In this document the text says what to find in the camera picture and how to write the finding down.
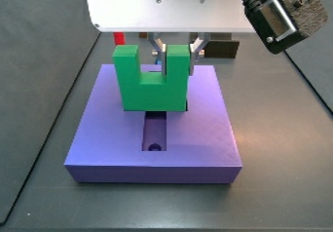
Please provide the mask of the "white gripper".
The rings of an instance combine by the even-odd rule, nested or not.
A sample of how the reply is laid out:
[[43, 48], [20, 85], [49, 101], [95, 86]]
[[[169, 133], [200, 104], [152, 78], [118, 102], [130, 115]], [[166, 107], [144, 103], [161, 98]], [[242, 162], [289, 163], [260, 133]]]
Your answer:
[[190, 74], [208, 32], [252, 32], [241, 0], [87, 0], [91, 22], [103, 32], [149, 32], [166, 75], [166, 45], [158, 32], [198, 32], [190, 43]]

